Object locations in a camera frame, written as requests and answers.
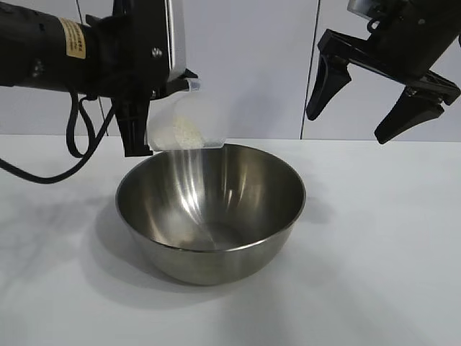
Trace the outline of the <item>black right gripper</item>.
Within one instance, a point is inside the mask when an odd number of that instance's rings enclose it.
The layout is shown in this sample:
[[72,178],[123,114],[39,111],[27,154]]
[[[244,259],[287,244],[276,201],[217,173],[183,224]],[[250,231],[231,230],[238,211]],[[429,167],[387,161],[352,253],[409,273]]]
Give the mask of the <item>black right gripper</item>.
[[352,78],[350,63],[406,88],[375,129],[385,144],[412,127],[439,118],[460,89],[431,71],[460,36],[459,1],[350,1],[349,12],[366,19],[368,38],[326,30],[313,93],[305,108],[314,121]]

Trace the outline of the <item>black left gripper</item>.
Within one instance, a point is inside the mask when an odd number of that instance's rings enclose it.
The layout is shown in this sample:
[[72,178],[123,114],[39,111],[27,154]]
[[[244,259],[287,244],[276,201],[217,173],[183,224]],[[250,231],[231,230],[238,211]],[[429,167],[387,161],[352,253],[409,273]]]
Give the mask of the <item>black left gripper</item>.
[[146,143],[148,108],[157,92],[164,96],[198,90],[198,75],[188,68],[171,81],[164,1],[114,1],[112,14],[90,14],[96,35],[100,81],[97,94],[112,102],[126,157],[150,156]]

